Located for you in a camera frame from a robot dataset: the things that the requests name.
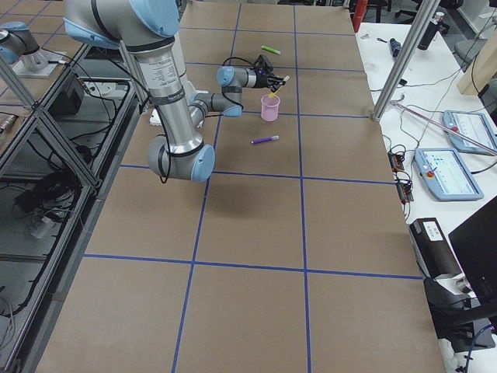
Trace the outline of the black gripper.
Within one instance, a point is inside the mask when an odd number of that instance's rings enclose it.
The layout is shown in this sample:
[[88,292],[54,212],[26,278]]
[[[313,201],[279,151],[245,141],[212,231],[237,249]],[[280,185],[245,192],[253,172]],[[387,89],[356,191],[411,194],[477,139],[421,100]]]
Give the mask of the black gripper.
[[288,81],[288,76],[284,78],[275,77],[273,75],[267,75],[260,71],[255,73],[255,87],[257,89],[269,88],[270,92],[277,92],[283,85]]

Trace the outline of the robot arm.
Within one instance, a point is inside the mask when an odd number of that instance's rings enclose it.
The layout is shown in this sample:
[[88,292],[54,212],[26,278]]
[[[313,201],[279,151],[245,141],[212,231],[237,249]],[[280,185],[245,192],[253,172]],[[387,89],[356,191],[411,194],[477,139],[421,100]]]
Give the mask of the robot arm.
[[288,80],[274,75],[270,61],[259,55],[246,68],[219,67],[221,92],[186,89],[187,78],[179,72],[182,50],[174,45],[179,30],[174,1],[67,1],[64,27],[70,37],[94,47],[125,47],[137,61],[143,90],[164,130],[151,143],[148,165],[164,180],[207,180],[215,151],[196,127],[209,113],[240,117],[244,88],[276,92]]

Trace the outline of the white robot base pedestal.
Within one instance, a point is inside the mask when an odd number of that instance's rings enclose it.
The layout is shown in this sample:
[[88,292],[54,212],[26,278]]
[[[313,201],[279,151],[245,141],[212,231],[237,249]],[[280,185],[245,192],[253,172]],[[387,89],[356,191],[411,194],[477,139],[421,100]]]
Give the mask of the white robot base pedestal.
[[[176,5],[178,7],[179,11],[179,19],[182,18],[182,14],[186,10],[186,5],[189,1],[176,1]],[[189,80],[187,76],[187,70],[186,70],[186,65],[183,57],[183,52],[182,52],[182,44],[180,40],[180,35],[179,31],[175,34],[174,36],[175,42],[172,45],[171,48],[171,55],[174,60],[174,64],[176,67],[176,72],[177,72],[177,78],[179,83],[181,83],[182,88],[179,90],[178,94],[173,94],[170,95],[170,103],[176,103],[180,101],[181,99],[179,96],[182,95],[186,103],[188,104],[190,99],[197,93],[207,93],[207,91],[201,91],[197,90],[194,86],[194,84]],[[201,129],[204,126],[204,121],[201,120],[198,124],[195,124],[196,129]],[[149,119],[149,124],[152,127],[160,127],[162,125],[162,122],[160,120],[159,112],[157,109],[153,109],[152,114]]]

